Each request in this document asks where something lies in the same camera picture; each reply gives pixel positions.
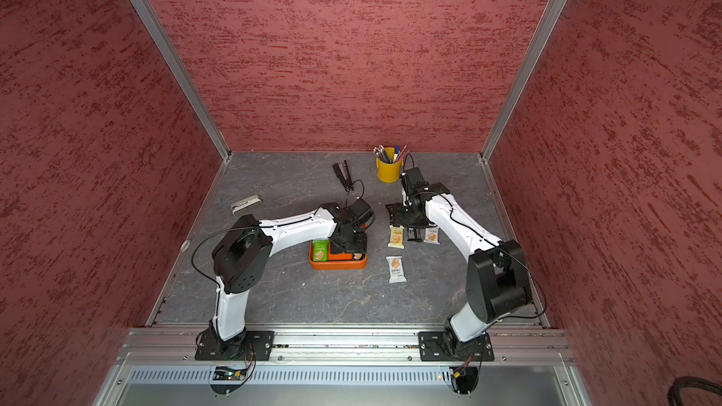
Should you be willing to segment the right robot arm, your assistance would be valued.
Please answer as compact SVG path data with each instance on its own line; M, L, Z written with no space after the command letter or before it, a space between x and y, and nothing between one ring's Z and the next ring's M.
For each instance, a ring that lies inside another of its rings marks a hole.
M443 351L459 359L473 353L498 321L533 301L526 256L520 244L504 241L471 217L441 183L402 181L402 201L389 206L391 224L441 230L466 259L466 303L447 319Z

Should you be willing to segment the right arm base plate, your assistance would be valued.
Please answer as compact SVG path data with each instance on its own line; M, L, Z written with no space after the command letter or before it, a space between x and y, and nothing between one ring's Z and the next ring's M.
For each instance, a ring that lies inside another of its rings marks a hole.
M451 331L420 332L419 354L424 362L494 361L494 350L487 334L462 342Z

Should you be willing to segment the cream cookie pack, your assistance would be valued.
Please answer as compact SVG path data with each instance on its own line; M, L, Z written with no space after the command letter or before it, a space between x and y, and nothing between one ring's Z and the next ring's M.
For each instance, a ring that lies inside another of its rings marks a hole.
M404 227L389 227L389 248L404 249Z

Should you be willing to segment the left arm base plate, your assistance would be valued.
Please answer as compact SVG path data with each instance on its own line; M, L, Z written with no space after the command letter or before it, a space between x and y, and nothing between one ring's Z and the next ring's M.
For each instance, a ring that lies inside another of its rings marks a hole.
M266 362L270 359L276 333L273 331L248 331L228 341L222 340L209 328L197 336L197 361Z

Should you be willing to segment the white cookie pack bottom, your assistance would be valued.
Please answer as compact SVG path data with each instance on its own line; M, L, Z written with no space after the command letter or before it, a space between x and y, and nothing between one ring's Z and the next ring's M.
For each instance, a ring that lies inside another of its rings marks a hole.
M389 283L399 284L405 283L407 278L405 276L402 257L389 256L387 257L387 265L389 268Z

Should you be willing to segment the green cookie pack bottom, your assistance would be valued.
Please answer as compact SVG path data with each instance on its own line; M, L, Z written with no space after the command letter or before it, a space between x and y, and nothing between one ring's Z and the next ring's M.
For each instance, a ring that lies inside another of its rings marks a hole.
M315 263L325 262L328 259L329 242L328 240L314 240L311 242L311 260Z

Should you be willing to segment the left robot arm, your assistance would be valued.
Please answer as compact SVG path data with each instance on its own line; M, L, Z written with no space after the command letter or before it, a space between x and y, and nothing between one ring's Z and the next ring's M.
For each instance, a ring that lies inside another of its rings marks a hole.
M261 280L270 257L287 248L329 240L349 254L363 254L367 229L375 216L363 199L342 207L336 202L287 218L258 220L251 214L239 218L212 251L217 300L211 327L226 343L246 330L250 289Z

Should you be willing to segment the orange storage box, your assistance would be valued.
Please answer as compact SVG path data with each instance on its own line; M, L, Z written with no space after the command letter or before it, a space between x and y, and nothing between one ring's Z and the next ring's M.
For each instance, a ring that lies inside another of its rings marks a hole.
M322 270L360 270L364 269L367 265L367 253L366 254L332 254L330 252L329 237L332 235L336 227L334 223L317 223L311 231L305 233L310 241L308 261L312 268L318 271ZM329 254L328 259L325 262L315 263L311 260L311 242L314 240L327 240L329 242Z

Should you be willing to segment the white cookie pack sideways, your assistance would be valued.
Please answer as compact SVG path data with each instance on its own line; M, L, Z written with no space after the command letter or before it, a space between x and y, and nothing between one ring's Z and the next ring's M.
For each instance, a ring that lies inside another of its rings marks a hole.
M424 231L425 244L439 244L439 229L438 227L428 227Z

